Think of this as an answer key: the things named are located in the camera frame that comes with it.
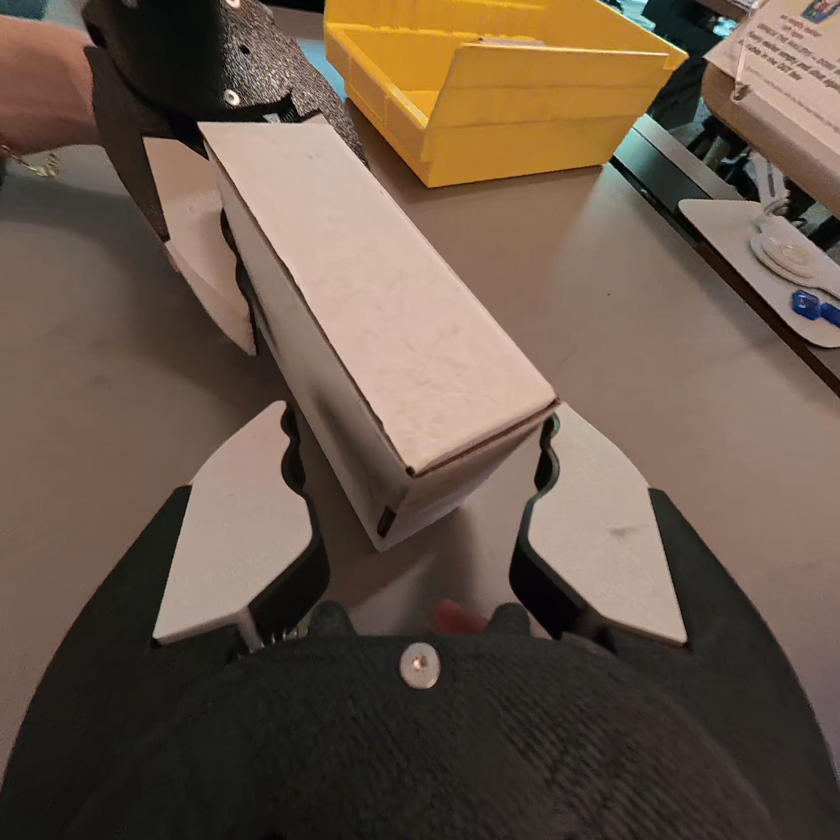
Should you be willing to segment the printed instruction sheet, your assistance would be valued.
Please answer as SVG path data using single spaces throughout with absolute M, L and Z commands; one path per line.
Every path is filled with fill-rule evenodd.
M 755 2 L 706 54 L 734 81 L 741 105 L 766 103 L 839 152 L 839 2 Z

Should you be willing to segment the person's right hand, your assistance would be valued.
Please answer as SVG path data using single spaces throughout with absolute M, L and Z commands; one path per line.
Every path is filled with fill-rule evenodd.
M 437 604 L 432 616 L 432 628 L 436 635 L 478 635 L 482 634 L 489 620 L 470 609 L 450 600 Z

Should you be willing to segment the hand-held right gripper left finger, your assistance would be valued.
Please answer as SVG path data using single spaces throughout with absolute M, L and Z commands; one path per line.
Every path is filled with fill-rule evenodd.
M 294 635 L 322 598 L 329 560 L 299 447 L 293 407 L 274 402 L 197 471 L 154 624 L 156 643 L 233 627 L 255 652 Z

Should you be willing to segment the yellow plastic bin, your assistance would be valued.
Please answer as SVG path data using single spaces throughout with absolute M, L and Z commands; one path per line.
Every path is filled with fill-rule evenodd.
M 323 42 L 428 187 L 603 165 L 687 58 L 596 1 L 329 1 Z

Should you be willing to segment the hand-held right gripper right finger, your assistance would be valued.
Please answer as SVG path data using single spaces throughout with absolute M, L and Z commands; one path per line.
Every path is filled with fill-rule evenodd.
M 550 637 L 619 631 L 688 644 L 650 486 L 568 403 L 539 437 L 535 494 L 513 547 L 510 587 Z

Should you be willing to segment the person's left hand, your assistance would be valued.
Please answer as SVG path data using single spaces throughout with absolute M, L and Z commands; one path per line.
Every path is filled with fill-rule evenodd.
M 1 16 L 1 141 L 20 156 L 99 145 L 93 81 L 76 29 Z

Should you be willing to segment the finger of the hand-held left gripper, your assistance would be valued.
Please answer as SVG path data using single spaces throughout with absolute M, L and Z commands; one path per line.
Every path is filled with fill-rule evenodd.
M 205 312 L 247 355 L 257 353 L 236 256 L 222 226 L 223 203 L 209 161 L 178 140 L 143 139 L 167 231 L 171 262 Z

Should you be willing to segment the white stand base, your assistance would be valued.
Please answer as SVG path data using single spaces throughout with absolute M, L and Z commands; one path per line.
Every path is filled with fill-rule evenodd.
M 838 350 L 837 262 L 760 203 L 689 199 L 679 210 L 799 338 L 820 350 Z M 822 300 L 821 319 L 808 321 L 792 311 L 791 294 L 798 289 Z

